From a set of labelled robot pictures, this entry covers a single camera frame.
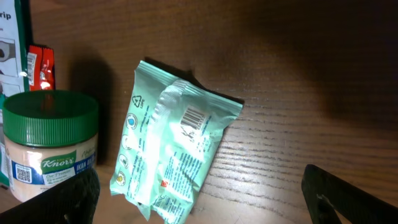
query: round icon on package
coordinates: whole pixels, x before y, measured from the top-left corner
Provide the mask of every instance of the round icon on package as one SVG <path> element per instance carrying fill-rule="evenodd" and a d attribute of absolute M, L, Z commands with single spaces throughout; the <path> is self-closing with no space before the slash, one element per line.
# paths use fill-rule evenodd
<path fill-rule="evenodd" d="M 118 183 L 120 186 L 126 184 L 126 176 L 121 171 L 119 171 L 118 173 L 118 178 L 116 178 L 116 183 Z"/>
<path fill-rule="evenodd" d="M 120 162 L 120 164 L 122 164 L 122 166 L 124 167 L 124 168 L 128 168 L 129 167 L 129 161 L 127 160 L 127 157 L 125 156 L 125 155 L 123 155 L 123 154 L 120 154 L 120 156 L 119 156 L 119 162 Z"/>
<path fill-rule="evenodd" d="M 133 146 L 133 140 L 130 138 L 127 134 L 124 134 L 122 136 L 122 147 L 125 150 L 130 150 L 132 149 Z"/>
<path fill-rule="evenodd" d="M 126 126 L 129 129 L 135 129 L 137 127 L 137 117 L 134 114 L 127 114 Z"/>

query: blue label band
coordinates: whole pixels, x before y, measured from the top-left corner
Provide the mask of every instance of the blue label band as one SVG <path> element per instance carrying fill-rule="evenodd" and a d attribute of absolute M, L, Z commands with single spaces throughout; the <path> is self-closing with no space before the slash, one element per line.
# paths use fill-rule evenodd
<path fill-rule="evenodd" d="M 84 171 L 85 169 L 92 167 L 94 162 L 95 153 L 87 157 L 86 159 L 76 162 L 71 168 L 56 170 L 54 172 L 42 174 L 39 167 L 39 171 L 37 171 L 33 167 L 23 166 L 12 161 L 12 176 L 15 179 L 27 184 L 52 185 L 64 181 L 67 178 L 72 177 Z"/>

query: plastic jar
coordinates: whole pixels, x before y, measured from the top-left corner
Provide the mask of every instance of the plastic jar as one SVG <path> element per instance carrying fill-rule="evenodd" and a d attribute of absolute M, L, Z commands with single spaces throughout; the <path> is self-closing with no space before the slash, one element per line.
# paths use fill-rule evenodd
<path fill-rule="evenodd" d="M 7 168 L 21 202 L 94 165 L 98 104 L 63 90 L 11 96 L 3 106 Z"/>

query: black object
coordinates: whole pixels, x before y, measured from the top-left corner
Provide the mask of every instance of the black object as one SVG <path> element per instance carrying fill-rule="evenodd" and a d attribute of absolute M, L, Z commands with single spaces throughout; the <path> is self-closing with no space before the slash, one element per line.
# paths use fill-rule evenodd
<path fill-rule="evenodd" d="M 314 224 L 398 223 L 398 208 L 360 190 L 315 165 L 305 168 L 301 188 Z"/>
<path fill-rule="evenodd" d="M 95 170 L 90 168 L 1 213 L 0 223 L 93 223 L 99 196 L 100 182 Z"/>

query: wooden table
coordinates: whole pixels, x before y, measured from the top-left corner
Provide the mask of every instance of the wooden table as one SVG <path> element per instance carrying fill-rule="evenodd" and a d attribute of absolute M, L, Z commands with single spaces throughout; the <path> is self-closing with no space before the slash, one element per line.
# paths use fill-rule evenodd
<path fill-rule="evenodd" d="M 124 197 L 110 196 L 109 179 L 134 69 L 146 57 L 244 100 L 187 223 L 310 223 L 300 188 L 307 164 L 398 206 L 398 14 L 390 4 L 32 1 L 34 38 L 55 50 L 57 87 L 102 106 L 94 223 L 145 223 Z M 18 204 L 5 190 L 0 201 L 0 212 Z"/>

